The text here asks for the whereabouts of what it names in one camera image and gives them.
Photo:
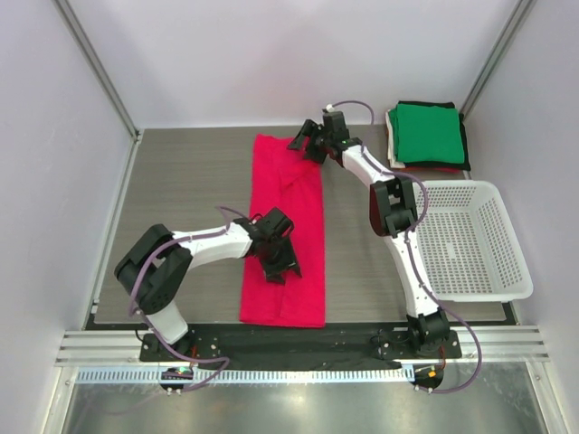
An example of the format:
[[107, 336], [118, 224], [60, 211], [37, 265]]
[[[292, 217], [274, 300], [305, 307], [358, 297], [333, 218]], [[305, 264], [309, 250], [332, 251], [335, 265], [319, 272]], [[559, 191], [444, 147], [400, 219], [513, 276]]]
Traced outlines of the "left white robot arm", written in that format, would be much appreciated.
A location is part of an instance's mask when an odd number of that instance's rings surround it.
[[193, 348], [192, 334], [175, 302], [187, 272], [220, 260], [254, 257], [270, 283], [283, 284], [290, 272], [302, 275], [290, 239], [294, 223], [281, 209], [252, 217], [228, 207], [220, 211], [234, 217], [209, 230], [151, 226], [114, 268], [117, 282], [129, 295], [128, 312], [143, 318], [162, 351], [175, 361], [184, 360]]

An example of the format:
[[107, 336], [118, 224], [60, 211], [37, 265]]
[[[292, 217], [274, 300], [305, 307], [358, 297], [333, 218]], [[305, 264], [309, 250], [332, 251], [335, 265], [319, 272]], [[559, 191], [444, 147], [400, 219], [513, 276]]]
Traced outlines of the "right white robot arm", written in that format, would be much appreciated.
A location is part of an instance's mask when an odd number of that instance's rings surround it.
[[429, 289], [419, 252], [416, 229], [425, 210], [417, 209], [413, 179], [386, 168], [360, 138], [351, 137], [341, 111], [326, 110], [320, 123], [306, 119], [288, 148], [318, 164], [332, 159], [367, 188], [370, 226], [384, 240], [402, 283], [409, 349], [422, 358], [438, 352], [450, 339], [451, 329]]

